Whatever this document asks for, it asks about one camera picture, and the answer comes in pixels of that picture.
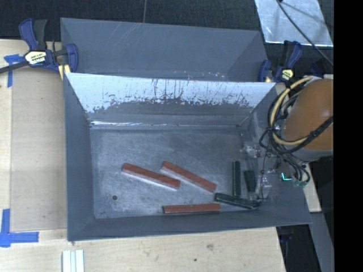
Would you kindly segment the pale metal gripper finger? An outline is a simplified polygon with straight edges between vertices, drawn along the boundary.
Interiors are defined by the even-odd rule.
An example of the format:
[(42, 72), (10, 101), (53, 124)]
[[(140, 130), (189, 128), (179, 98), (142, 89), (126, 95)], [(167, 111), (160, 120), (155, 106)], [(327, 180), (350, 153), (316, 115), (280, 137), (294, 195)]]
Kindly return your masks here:
[(261, 157), (261, 148), (255, 144), (244, 144), (242, 147), (243, 158), (259, 158)]
[(272, 184), (268, 177), (265, 175), (259, 175), (256, 187), (257, 200), (265, 201), (269, 197), (271, 189)]

